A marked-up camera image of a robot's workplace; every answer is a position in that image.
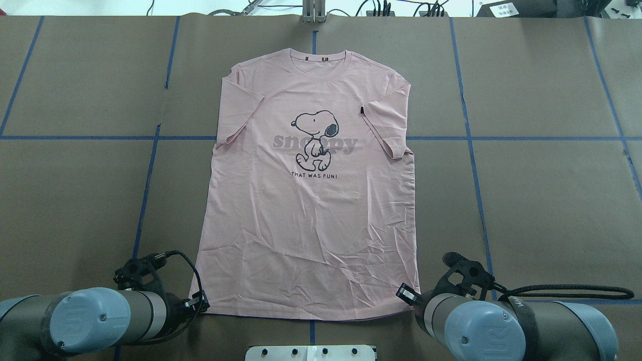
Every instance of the light blue cap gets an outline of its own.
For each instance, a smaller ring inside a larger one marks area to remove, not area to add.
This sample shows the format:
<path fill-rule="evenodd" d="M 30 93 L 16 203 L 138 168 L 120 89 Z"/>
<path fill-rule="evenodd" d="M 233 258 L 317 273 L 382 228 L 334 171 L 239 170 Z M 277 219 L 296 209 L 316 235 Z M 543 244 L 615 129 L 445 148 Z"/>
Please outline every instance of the light blue cap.
<path fill-rule="evenodd" d="M 446 319 L 446 346 L 459 361 L 521 361 L 526 337 L 502 307 L 484 301 L 457 306 Z"/>
<path fill-rule="evenodd" d="M 62 299 L 51 314 L 53 342 L 69 353 L 88 353 L 115 344 L 132 316 L 123 295 L 109 288 L 75 291 Z"/>
<path fill-rule="evenodd" d="M 555 302 L 571 310 L 584 323 L 598 346 L 600 361 L 616 360 L 618 337 L 615 334 L 613 325 L 602 312 L 587 304 Z"/>

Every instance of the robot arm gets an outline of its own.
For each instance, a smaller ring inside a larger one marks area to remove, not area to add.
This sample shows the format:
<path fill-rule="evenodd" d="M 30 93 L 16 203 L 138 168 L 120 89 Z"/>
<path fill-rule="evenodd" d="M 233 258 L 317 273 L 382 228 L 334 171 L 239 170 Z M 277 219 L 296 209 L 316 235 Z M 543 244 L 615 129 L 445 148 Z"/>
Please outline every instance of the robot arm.
<path fill-rule="evenodd" d="M 447 347 L 459 361 L 615 361 L 618 339 L 609 320 L 585 304 L 524 302 L 476 261 L 450 252 L 444 263 L 451 267 L 434 290 L 418 294 L 405 283 L 397 296 L 415 307 L 419 327 Z M 448 281 L 452 273 L 464 278 Z M 481 288 L 480 301 L 473 299 Z M 597 289 L 623 292 L 609 298 L 632 298 L 625 288 L 560 285 L 559 289 Z M 504 295 L 484 301 L 488 290 Z"/>
<path fill-rule="evenodd" d="M 183 256 L 196 272 L 179 251 L 151 254 L 129 260 L 116 271 L 118 291 L 97 287 L 0 302 L 0 360 L 60 360 L 110 346 L 160 343 L 178 335 L 209 303 L 202 288 L 191 300 L 165 293 L 156 270 L 174 254 Z M 144 284 L 148 274 L 153 279 Z"/>

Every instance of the metal bracket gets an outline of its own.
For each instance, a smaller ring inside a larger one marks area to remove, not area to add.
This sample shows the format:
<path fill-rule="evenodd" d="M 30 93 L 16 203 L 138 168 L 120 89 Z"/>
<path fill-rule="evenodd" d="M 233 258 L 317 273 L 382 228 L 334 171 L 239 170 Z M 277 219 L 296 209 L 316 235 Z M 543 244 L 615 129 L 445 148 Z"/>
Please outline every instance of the metal bracket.
<path fill-rule="evenodd" d="M 303 0 L 303 22 L 325 22 L 325 0 Z"/>

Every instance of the neckline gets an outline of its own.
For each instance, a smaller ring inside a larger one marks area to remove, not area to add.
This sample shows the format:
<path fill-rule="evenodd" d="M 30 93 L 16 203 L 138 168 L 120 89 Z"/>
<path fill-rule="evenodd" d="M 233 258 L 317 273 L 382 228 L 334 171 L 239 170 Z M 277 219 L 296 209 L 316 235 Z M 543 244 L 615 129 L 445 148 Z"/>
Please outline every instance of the neckline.
<path fill-rule="evenodd" d="M 336 53 L 336 54 L 306 54 L 300 51 L 296 51 L 292 48 L 288 48 L 283 50 L 283 56 L 285 58 L 285 63 L 288 65 L 288 67 L 290 68 L 290 70 L 292 70 L 293 73 L 309 80 L 314 80 L 318 82 L 328 82 L 328 81 L 337 79 L 348 69 L 348 67 L 350 66 L 350 61 L 352 59 L 352 52 L 344 50 L 341 53 Z M 297 68 L 297 66 L 294 64 L 293 58 L 300 59 L 300 60 L 306 60 L 306 58 L 308 58 L 308 61 L 313 61 L 313 62 L 342 60 L 342 63 L 341 63 L 341 66 L 333 69 L 331 72 L 329 72 L 325 76 L 315 76 Z"/>

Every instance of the pink t-shirt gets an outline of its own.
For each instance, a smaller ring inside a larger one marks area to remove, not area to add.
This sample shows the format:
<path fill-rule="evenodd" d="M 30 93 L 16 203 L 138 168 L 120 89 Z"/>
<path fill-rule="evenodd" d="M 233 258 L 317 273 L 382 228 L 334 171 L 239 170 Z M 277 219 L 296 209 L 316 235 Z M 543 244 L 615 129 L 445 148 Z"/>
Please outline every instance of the pink t-shirt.
<path fill-rule="evenodd" d="M 419 289 L 410 84 L 363 55 L 284 49 L 223 79 L 196 267 L 208 313 L 369 319 Z M 195 281 L 192 292 L 196 292 Z"/>

